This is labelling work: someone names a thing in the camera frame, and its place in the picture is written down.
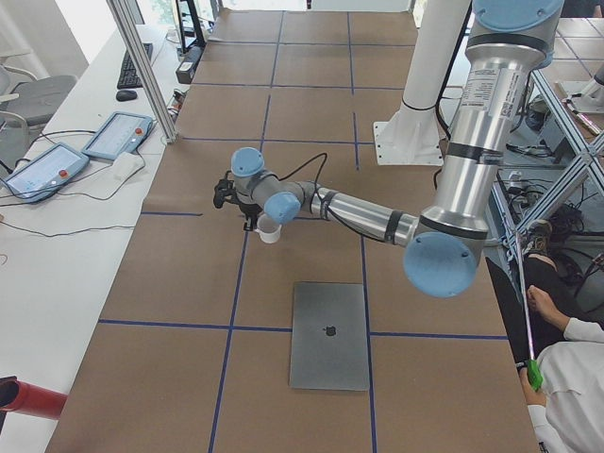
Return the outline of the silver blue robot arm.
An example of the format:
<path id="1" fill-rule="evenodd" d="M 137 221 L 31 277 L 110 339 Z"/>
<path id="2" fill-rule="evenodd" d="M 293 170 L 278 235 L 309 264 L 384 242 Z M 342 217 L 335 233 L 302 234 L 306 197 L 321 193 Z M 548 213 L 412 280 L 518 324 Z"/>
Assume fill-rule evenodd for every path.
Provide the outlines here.
<path id="1" fill-rule="evenodd" d="M 530 74 L 552 59 L 560 1 L 430 1 L 399 109 L 374 125 L 381 165 L 437 165 L 433 203 L 419 215 L 269 171 L 244 147 L 214 189 L 213 203 L 237 205 L 248 229 L 281 227 L 302 210 L 380 243 L 405 248 L 403 267 L 425 294 L 452 297 L 471 286 L 488 235 L 484 213 Z M 446 147 L 437 126 L 441 89 L 458 37 L 468 34 L 470 71 Z"/>

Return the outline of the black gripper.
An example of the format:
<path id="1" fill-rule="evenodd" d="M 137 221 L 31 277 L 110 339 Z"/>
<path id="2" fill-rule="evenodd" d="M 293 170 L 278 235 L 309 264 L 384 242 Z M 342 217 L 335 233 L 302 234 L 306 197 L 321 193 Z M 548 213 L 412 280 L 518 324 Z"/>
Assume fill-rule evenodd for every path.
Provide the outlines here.
<path id="1" fill-rule="evenodd" d="M 221 209 L 225 203 L 236 205 L 246 217 L 243 223 L 244 231 L 252 230 L 251 218 L 257 218 L 259 215 L 259 206 L 244 202 L 235 189 L 234 181 L 229 178 L 229 172 L 218 180 L 214 186 L 213 205 L 216 209 Z"/>

